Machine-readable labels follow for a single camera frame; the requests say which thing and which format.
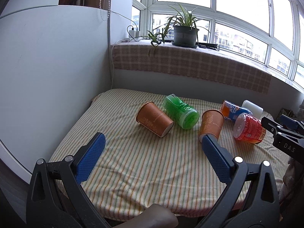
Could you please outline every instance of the gray plant pot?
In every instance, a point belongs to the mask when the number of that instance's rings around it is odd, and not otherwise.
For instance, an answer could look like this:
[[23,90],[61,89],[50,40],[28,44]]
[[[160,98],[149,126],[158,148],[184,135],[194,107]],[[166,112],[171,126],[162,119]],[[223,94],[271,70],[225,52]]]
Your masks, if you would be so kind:
[[188,26],[174,26],[174,42],[172,45],[196,48],[196,29]]

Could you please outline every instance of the plaid cloth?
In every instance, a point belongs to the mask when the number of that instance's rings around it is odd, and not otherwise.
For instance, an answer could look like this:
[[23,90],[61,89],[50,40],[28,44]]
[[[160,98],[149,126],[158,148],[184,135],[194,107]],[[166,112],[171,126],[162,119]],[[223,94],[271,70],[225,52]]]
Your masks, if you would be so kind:
[[268,93],[271,74],[261,64],[211,49],[182,48],[165,43],[156,50],[149,40],[117,44],[112,52],[115,69],[160,72],[200,78],[259,93]]
[[[89,179],[81,185],[102,216],[126,221],[139,215],[153,203],[169,208],[176,215],[206,215],[225,184],[217,178],[198,140],[198,123],[184,130],[176,122],[163,138],[135,121],[140,107],[153,101],[164,111],[164,95],[126,89],[112,89],[94,99],[91,107],[76,122],[55,150],[50,161],[74,155],[96,132],[104,133],[106,146]],[[181,98],[202,115],[221,104]],[[272,119],[263,112],[262,116]],[[245,162],[271,164],[278,189],[288,166],[288,155],[272,145],[270,132],[258,145],[235,141],[233,123],[225,120],[218,143],[232,156]],[[64,187],[59,181],[59,188]],[[249,182],[244,184],[235,208],[240,208]]]

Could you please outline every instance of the cup rim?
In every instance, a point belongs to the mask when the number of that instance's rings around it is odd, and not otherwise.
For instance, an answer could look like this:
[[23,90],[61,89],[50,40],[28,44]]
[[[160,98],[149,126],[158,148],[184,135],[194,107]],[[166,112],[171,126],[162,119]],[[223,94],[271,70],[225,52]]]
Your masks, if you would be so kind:
[[219,111],[219,110],[216,110],[216,109],[206,110],[206,111],[202,114],[202,118],[203,118],[204,114],[205,114],[206,112],[208,112],[208,111],[217,111],[217,112],[219,112],[219,113],[223,116],[223,118],[224,118],[223,113],[222,113],[221,111]]
[[153,103],[153,104],[155,104],[153,101],[149,101],[149,102],[143,104],[142,107],[140,107],[139,111],[138,111],[137,114],[136,114],[136,118],[135,118],[136,121],[137,121],[137,117],[138,117],[139,112],[140,112],[141,109],[142,109],[146,104],[148,104],[148,103]]

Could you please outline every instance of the white container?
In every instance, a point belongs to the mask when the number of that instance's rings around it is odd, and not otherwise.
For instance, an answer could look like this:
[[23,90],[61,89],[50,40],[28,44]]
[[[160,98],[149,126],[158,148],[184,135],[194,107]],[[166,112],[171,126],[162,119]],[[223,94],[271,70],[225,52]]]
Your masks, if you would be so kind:
[[245,100],[242,104],[242,107],[247,108],[248,110],[250,110],[252,112],[252,115],[257,118],[260,119],[262,116],[262,112],[263,112],[263,108],[259,107],[258,105]]

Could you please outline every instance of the pink checkered cloth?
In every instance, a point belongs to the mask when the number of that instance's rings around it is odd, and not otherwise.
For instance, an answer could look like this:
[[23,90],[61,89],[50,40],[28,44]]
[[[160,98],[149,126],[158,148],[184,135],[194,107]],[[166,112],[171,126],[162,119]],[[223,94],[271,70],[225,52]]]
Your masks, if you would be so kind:
[[155,52],[150,40],[115,45],[115,69],[182,75],[268,93],[271,74],[261,64],[211,49],[182,48],[165,43]]

